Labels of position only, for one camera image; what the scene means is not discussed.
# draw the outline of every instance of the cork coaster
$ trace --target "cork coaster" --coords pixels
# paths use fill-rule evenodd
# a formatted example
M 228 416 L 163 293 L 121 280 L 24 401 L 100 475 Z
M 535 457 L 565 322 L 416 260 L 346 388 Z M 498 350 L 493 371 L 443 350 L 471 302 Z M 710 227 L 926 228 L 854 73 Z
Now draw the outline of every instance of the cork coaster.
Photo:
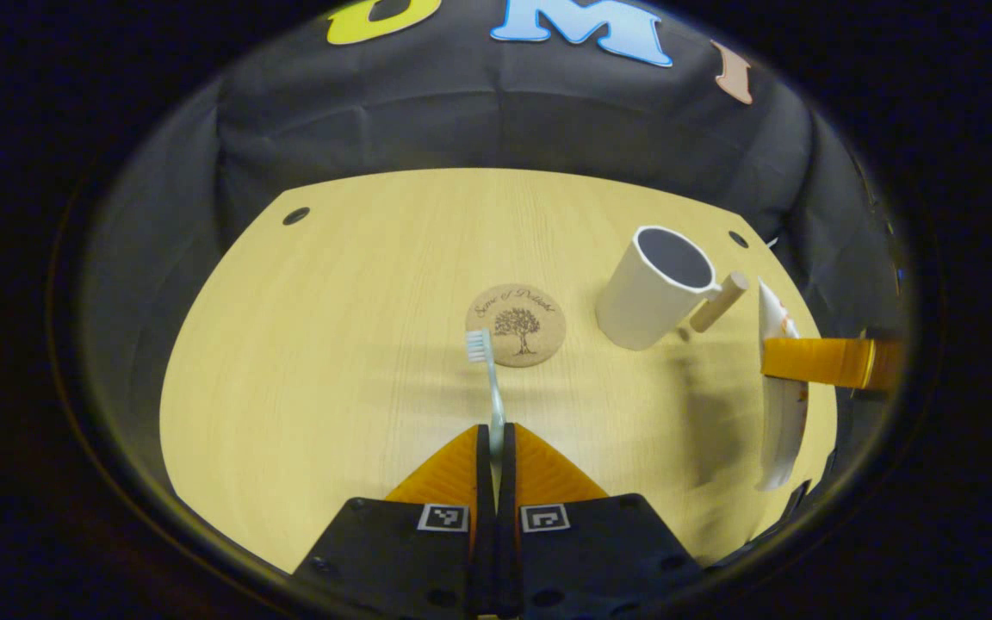
M 481 328 L 492 333 L 497 364 L 534 366 L 561 348 L 564 313 L 554 298 L 536 287 L 500 285 L 469 305 L 465 329 Z

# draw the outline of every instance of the letter m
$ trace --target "letter m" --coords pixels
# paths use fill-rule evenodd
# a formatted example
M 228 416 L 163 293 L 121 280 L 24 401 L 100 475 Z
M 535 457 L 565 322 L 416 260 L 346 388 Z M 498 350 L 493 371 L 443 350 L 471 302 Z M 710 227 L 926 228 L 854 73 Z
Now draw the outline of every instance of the letter m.
M 574 0 L 508 0 L 504 25 L 493 28 L 496 40 L 546 40 L 550 31 L 541 27 L 538 16 L 545 15 L 567 42 L 580 44 L 606 24 L 607 35 L 599 38 L 599 47 L 619 56 L 638 59 L 657 66 L 673 66 L 660 49 L 657 22 L 660 17 L 649 11 L 601 0 L 581 7 Z

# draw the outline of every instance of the wooden table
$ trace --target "wooden table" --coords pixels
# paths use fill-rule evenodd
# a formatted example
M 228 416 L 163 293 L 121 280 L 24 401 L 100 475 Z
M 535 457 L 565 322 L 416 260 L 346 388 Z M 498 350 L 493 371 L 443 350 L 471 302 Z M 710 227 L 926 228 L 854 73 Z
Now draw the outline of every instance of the wooden table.
M 283 225 L 298 208 L 311 211 Z M 720 278 L 763 279 L 803 337 L 818 337 L 760 237 L 699 201 L 496 169 L 291 189 L 224 256 L 178 334 L 161 405 L 178 497 L 292 572 L 346 499 L 385 497 L 446 441 L 487 424 L 486 371 L 466 363 L 465 314 L 481 291 L 522 282 L 558 300 L 567 337 L 547 362 L 499 368 L 508 419 L 607 492 L 644 494 L 697 560 L 719 560 L 774 523 L 794 487 L 818 483 L 834 447 L 834 390 L 811 386 L 788 484 L 756 491 L 759 293 L 705 333 L 680 323 L 642 352 L 595 325 L 596 295 L 642 224 L 700 244 Z

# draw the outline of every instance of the tree illustration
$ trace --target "tree illustration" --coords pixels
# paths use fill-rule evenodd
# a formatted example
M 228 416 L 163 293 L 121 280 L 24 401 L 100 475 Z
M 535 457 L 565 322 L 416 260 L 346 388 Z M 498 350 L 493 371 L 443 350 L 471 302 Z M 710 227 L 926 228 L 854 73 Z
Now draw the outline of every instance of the tree illustration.
M 512 307 L 503 313 L 496 314 L 496 335 L 517 335 L 519 337 L 519 353 L 516 356 L 523 356 L 526 353 L 534 353 L 527 346 L 527 334 L 535 333 L 541 329 L 538 319 L 534 314 L 524 307 Z

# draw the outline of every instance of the toothbrush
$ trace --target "toothbrush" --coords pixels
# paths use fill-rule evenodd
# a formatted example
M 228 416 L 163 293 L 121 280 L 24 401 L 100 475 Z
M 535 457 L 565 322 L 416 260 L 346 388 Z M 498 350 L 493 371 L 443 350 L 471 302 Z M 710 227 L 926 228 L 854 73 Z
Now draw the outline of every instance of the toothbrush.
M 493 422 L 488 428 L 488 451 L 494 462 L 504 455 L 504 401 L 499 397 L 496 384 L 496 360 L 493 358 L 493 339 L 488 328 L 465 332 L 465 352 L 470 362 L 488 362 L 488 385 L 493 390 Z

